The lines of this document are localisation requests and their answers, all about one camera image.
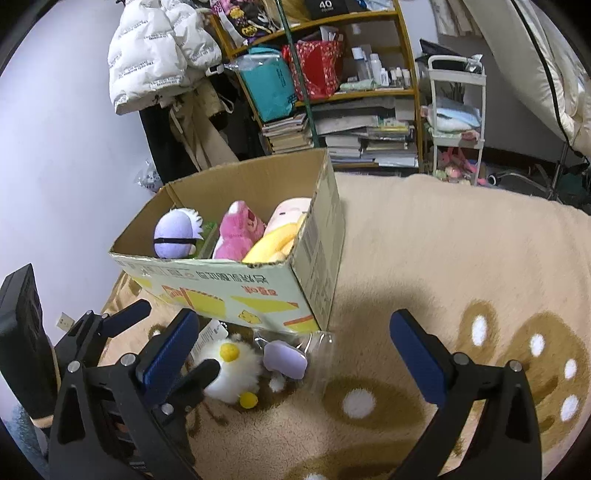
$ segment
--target white spot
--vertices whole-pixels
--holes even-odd
[[[530,350],[533,356],[540,356],[542,351],[544,351],[544,347],[546,342],[544,341],[544,337],[542,337],[539,333],[536,333],[532,338],[530,338]]]
[[[578,408],[579,399],[574,395],[567,397],[560,408],[560,420],[569,421],[574,417],[574,414],[577,413]]]
[[[233,204],[230,205],[230,208],[228,209],[228,213],[238,213],[238,207],[239,207],[239,203],[238,200],[235,201]]]
[[[564,377],[566,380],[570,380],[574,377],[577,372],[577,361],[574,358],[567,360],[564,366]]]
[[[478,315],[472,323],[472,342],[476,346],[482,346],[486,340],[486,317]]]
[[[283,389],[285,388],[285,377],[279,372],[273,372],[273,375],[269,380],[269,388],[273,393],[283,392]]]
[[[345,395],[343,411],[352,419],[364,419],[375,408],[374,395],[364,388],[355,388]]]

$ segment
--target pink pig plush toy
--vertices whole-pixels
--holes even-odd
[[[223,216],[220,238],[213,250],[213,258],[242,261],[264,231],[265,224],[246,203],[242,200],[235,201]]]

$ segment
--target wall outlet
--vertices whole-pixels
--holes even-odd
[[[76,321],[73,318],[68,317],[68,315],[62,312],[61,316],[57,319],[56,327],[67,333],[74,323],[76,323]]]

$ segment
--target red floral bag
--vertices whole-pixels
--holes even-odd
[[[328,98],[340,86],[343,70],[343,42],[338,40],[299,41],[295,44],[310,100]],[[296,66],[289,45],[283,46],[283,58],[290,66],[295,92],[303,100]]]

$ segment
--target white puffer jacket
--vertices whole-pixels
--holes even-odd
[[[123,115],[190,90],[222,52],[190,5],[128,0],[108,60],[111,102]]]

